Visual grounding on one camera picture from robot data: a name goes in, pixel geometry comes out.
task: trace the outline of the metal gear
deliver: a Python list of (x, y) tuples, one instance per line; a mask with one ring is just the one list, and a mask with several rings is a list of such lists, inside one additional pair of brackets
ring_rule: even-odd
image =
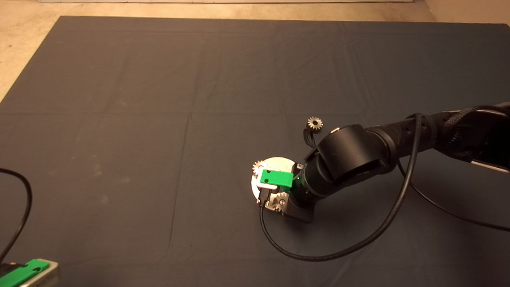
[(257, 160), (254, 164), (253, 164), (253, 167), (251, 168), (251, 170), (253, 170), (253, 174), (255, 176), (258, 176), (259, 175), (259, 172), (260, 172), (260, 168), (263, 167), (263, 168), (266, 168), (267, 167), (267, 163), (263, 160)]
[(273, 198), (273, 200), (270, 202), (270, 205), (274, 208), (274, 211), (285, 212), (288, 200), (288, 195), (279, 193)]
[(312, 129), (314, 132), (319, 132), (323, 125), (324, 123), (322, 120), (316, 116), (311, 116), (308, 118), (307, 127)]

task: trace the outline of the small gear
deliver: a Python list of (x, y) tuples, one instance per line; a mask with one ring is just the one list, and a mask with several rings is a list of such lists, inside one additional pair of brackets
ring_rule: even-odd
[(254, 164), (253, 164), (253, 168), (251, 170), (253, 170), (253, 174), (255, 176), (258, 176), (259, 175), (259, 172), (260, 172), (260, 168), (266, 168), (267, 167), (267, 163), (263, 160), (257, 160)]
[(308, 118), (307, 127), (312, 129), (314, 132), (319, 132), (323, 125), (322, 120), (316, 116)]
[(285, 211), (285, 205), (287, 204), (288, 200), (288, 195), (279, 193), (274, 197), (272, 201), (272, 207), (275, 211)]

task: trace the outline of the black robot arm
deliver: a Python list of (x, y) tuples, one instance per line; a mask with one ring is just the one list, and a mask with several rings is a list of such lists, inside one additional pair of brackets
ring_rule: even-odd
[[(510, 170), (510, 104), (423, 115), (419, 151), (436, 149), (466, 162)], [(336, 128), (294, 168), (291, 202), (301, 208), (344, 187), (392, 171), (411, 154), (414, 117), (364, 129)]]

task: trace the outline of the green plastic part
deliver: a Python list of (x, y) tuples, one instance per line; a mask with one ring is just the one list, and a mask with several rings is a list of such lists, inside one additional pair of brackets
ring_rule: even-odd
[(8, 274), (0, 277), (1, 287), (18, 287), (30, 278), (41, 273), (49, 267), (48, 262), (32, 259), (26, 263), (25, 267), (19, 267)]
[(287, 190), (292, 187), (293, 178), (293, 173), (263, 170), (262, 176), (260, 177), (260, 182), (282, 186), (285, 192), (287, 192)]

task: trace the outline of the black cable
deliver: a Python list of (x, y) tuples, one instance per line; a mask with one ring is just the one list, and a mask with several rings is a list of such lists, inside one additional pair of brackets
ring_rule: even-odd
[(324, 255), (324, 256), (304, 256), (304, 255), (294, 254), (292, 252), (289, 252), (289, 251), (283, 249), (269, 235), (269, 233), (268, 233), (268, 231), (266, 229), (266, 225), (264, 223), (264, 205), (261, 204), (261, 206), (260, 206), (260, 213), (259, 213), (260, 214), (260, 224), (262, 226), (262, 231), (264, 232), (264, 235), (266, 236), (266, 238), (269, 241), (269, 243), (271, 243), (271, 245), (276, 250), (278, 250), (280, 253), (282, 253), (283, 255), (288, 256), (290, 258), (297, 259), (297, 260), (303, 260), (303, 261), (315, 261), (315, 262), (318, 262), (318, 261), (328, 261), (328, 260), (332, 260), (332, 259), (337, 259), (337, 258), (343, 257), (345, 255), (348, 255), (348, 254), (350, 254), (350, 253), (352, 253), (354, 251), (357, 251), (357, 250), (359, 250), (359, 249), (369, 245), (374, 240), (376, 240), (384, 231), (386, 231), (388, 226), (395, 219), (395, 216), (397, 215), (397, 212), (400, 209), (400, 206), (402, 205), (402, 202), (404, 200), (407, 188), (408, 188), (409, 183), (411, 181), (411, 177), (413, 176), (413, 172), (414, 172), (415, 165), (416, 165), (416, 158), (417, 158), (417, 155), (418, 155), (418, 145), (419, 145), (419, 142), (420, 142), (421, 122), (422, 122), (422, 119), (421, 119), (422, 115), (421, 114), (415, 113), (414, 116), (415, 116), (415, 119), (416, 119), (416, 127), (415, 127), (415, 135), (414, 135), (414, 140), (413, 140), (413, 149), (411, 151), (411, 156), (409, 158), (409, 163), (408, 163), (408, 166), (407, 166), (407, 172), (405, 174), (405, 178), (404, 178), (404, 181), (402, 183), (402, 188), (400, 190), (400, 193), (399, 193), (399, 195), (397, 197), (397, 200), (395, 201), (395, 204), (393, 205), (390, 213), (386, 216), (386, 218), (382, 222), (382, 224), (370, 236), (368, 236), (364, 240), (362, 240), (362, 241), (352, 245), (351, 247), (348, 247), (348, 248), (346, 248), (344, 250), (341, 250), (339, 252), (335, 252), (335, 253), (332, 253), (332, 254), (329, 254), (329, 255)]
[[(398, 169), (400, 170), (402, 175), (405, 176), (404, 168), (402, 167), (402, 164), (400, 163), (400, 160), (397, 161), (397, 165), (398, 165)], [(473, 224), (476, 224), (476, 225), (479, 225), (479, 226), (484, 226), (484, 227), (493, 228), (493, 229), (502, 230), (502, 231), (510, 231), (510, 227), (496, 225), (496, 224), (492, 224), (492, 223), (487, 223), (487, 222), (483, 222), (483, 221), (476, 220), (476, 219), (471, 219), (471, 218), (464, 217), (464, 216), (461, 216), (459, 214), (456, 214), (453, 211), (450, 211), (450, 210), (444, 208), (443, 206), (441, 206), (438, 203), (436, 203), (434, 200), (432, 200), (429, 197), (427, 197), (412, 182), (409, 183), (409, 186), (412, 187), (421, 197), (423, 197), (423, 199), (428, 201), (430, 204), (432, 204), (433, 206), (439, 208), (440, 210), (446, 212), (447, 214), (449, 214), (449, 215), (451, 215), (453, 217), (456, 217), (456, 218), (458, 218), (460, 220), (464, 220), (464, 221), (467, 221), (469, 223), (473, 223)]]
[(313, 130), (310, 128), (303, 129), (303, 139), (304, 143), (307, 144), (310, 148), (315, 148), (315, 139), (314, 139), (314, 133)]
[(23, 214), (23, 218), (21, 219), (21, 223), (19, 224), (18, 229), (14, 233), (14, 236), (12, 236), (9, 243), (7, 244), (5, 249), (2, 251), (2, 254), (0, 254), (0, 264), (1, 264), (2, 262), (4, 262), (4, 259), (7, 256), (7, 253), (9, 253), (9, 250), (11, 250), (12, 246), (18, 239), (19, 234), (23, 230), (23, 227), (25, 227), (25, 224), (27, 223), (27, 219), (29, 218), (29, 215), (30, 215), (30, 209), (32, 208), (32, 188), (30, 187), (29, 181), (23, 175), (15, 172), (15, 171), (0, 168), (0, 173), (12, 175), (12, 176), (16, 177), (17, 179), (21, 180), (21, 182), (25, 186), (25, 190), (27, 192), (27, 205), (25, 207), (25, 212)]

